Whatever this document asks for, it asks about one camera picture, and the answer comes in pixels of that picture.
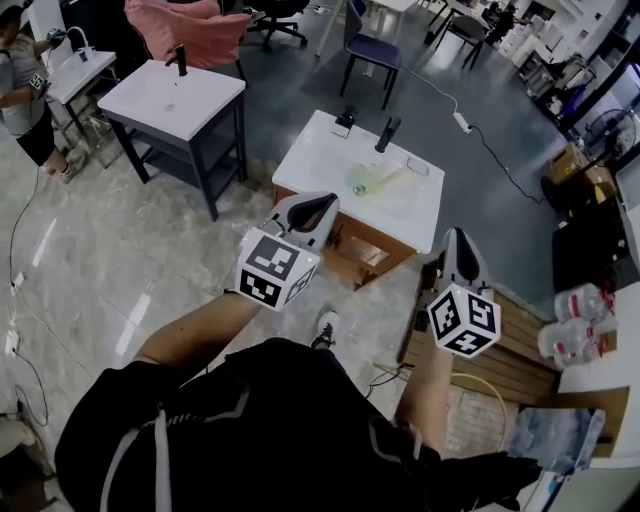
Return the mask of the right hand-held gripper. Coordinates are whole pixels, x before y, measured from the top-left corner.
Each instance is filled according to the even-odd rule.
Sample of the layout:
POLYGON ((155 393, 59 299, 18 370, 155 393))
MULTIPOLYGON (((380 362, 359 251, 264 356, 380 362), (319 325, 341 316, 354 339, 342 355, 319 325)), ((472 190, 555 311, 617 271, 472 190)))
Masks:
POLYGON ((501 338, 501 306, 489 293, 488 267, 471 237, 449 229, 437 261, 437 297, 427 306, 435 345, 472 359, 501 338))

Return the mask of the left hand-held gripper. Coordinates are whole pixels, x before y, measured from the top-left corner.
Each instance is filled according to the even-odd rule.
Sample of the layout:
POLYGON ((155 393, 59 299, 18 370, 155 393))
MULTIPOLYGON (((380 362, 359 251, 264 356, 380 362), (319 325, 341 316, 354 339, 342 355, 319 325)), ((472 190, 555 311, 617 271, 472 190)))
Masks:
POLYGON ((273 311, 306 287, 323 263, 322 250, 339 213, 334 193, 312 192, 280 200, 240 244, 234 290, 273 311))

